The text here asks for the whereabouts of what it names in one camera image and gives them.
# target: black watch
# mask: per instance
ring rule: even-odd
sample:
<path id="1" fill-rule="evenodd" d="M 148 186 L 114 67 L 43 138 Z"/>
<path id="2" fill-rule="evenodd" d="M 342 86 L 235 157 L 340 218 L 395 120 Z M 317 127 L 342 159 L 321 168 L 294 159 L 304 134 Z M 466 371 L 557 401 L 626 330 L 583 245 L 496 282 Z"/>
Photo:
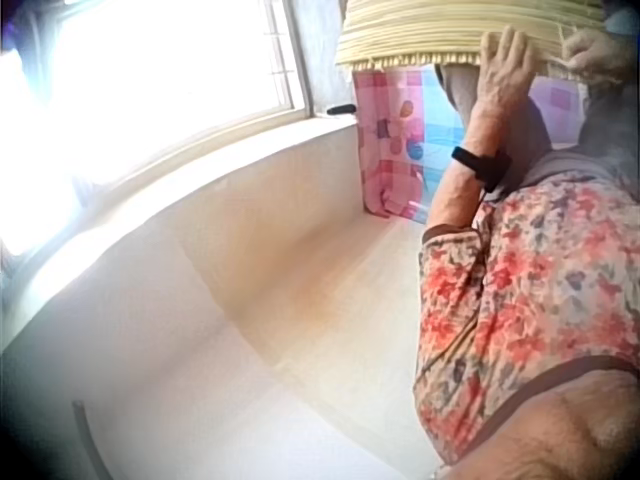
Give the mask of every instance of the black watch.
<path id="1" fill-rule="evenodd" d="M 496 189 L 511 166 L 511 158 L 500 150 L 495 157 L 487 155 L 478 157 L 464 148 L 456 147 L 451 157 L 476 172 L 476 178 L 484 183 L 487 193 Z"/>

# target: bright window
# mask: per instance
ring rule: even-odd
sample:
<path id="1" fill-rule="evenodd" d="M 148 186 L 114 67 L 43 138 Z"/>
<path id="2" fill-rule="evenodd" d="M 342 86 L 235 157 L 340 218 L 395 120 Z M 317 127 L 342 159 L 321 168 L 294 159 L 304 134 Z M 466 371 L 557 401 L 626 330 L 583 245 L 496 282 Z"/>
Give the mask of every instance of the bright window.
<path id="1" fill-rule="evenodd" d="M 109 0 L 65 21 L 52 108 L 72 169 L 109 183 L 199 132 L 302 107 L 283 19 L 281 1 Z"/>
<path id="2" fill-rule="evenodd" d="M 283 0 L 105 0 L 60 23 L 46 108 L 4 55 L 0 238 L 19 255 L 68 223 L 78 185 L 84 195 L 194 137 L 303 110 L 293 52 Z"/>

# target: floral shirt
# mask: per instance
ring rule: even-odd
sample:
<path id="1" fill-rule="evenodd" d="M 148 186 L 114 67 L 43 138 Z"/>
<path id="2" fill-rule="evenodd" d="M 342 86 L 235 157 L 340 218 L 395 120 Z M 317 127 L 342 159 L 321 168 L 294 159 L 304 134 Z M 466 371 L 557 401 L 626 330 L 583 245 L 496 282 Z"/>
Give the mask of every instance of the floral shirt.
<path id="1" fill-rule="evenodd" d="M 562 174 L 484 203 L 474 228 L 427 238 L 420 264 L 414 394 L 448 464 L 544 372 L 640 368 L 640 205 L 610 182 Z"/>

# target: white wall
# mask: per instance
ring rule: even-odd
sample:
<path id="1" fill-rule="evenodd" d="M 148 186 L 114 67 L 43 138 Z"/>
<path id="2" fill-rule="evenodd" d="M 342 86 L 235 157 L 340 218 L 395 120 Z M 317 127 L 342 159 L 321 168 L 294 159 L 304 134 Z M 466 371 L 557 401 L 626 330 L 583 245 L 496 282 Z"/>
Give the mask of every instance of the white wall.
<path id="1" fill-rule="evenodd" d="M 355 127 L 297 145 L 126 236 L 5 351 L 3 422 L 65 479 L 93 478 L 75 399 L 129 480 L 427 475 L 421 228 L 363 214 L 356 149 Z"/>

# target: checkered curtain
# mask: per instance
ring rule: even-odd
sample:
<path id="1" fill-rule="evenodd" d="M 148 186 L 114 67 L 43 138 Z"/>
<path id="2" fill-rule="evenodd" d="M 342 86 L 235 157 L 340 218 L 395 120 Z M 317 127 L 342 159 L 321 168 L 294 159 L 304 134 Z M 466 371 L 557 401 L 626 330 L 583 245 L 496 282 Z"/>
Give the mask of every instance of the checkered curtain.
<path id="1" fill-rule="evenodd" d="M 432 66 L 357 72 L 358 143 L 365 208 L 424 223 L 433 194 L 464 137 Z M 531 98 L 556 145 L 575 144 L 583 120 L 577 84 L 540 77 Z"/>

